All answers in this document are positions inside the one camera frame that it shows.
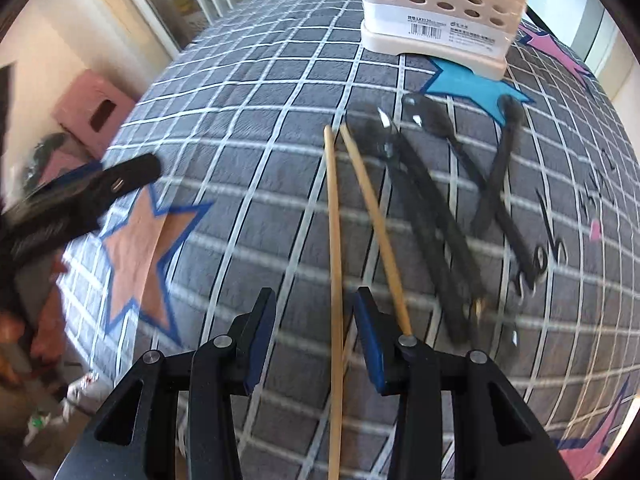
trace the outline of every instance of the storage basket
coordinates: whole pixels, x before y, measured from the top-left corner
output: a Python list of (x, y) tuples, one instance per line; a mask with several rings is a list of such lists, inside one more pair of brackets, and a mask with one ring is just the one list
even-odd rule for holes
[(362, 0), (367, 50), (428, 54), (500, 80), (526, 0)]

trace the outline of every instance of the metal screw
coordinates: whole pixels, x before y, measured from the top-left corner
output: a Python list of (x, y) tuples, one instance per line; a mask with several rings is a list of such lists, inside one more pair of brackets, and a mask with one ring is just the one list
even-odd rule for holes
[(412, 335), (404, 335), (404, 334), (402, 334), (398, 338), (398, 342), (400, 343), (400, 346), (411, 348), (413, 346), (416, 346), (416, 344), (418, 343), (418, 340)]
[(113, 191), (114, 193), (119, 192), (119, 190), (122, 188), (122, 186), (124, 186), (124, 180), (122, 180), (121, 178), (119, 178), (118, 180), (116, 180), (113, 185), (111, 186), (111, 191)]
[(217, 338), (213, 340), (213, 345), (217, 348), (226, 348), (231, 346), (231, 343), (234, 340), (231, 339), (228, 335), (219, 335)]
[(149, 350), (148, 352), (145, 352), (145, 354), (142, 356), (142, 361), (148, 365), (157, 363), (159, 359), (160, 359), (160, 352), (158, 350)]
[(487, 356), (481, 350), (474, 350), (469, 355), (469, 359), (471, 359), (471, 362), (476, 363), (477, 365), (483, 365), (486, 363)]

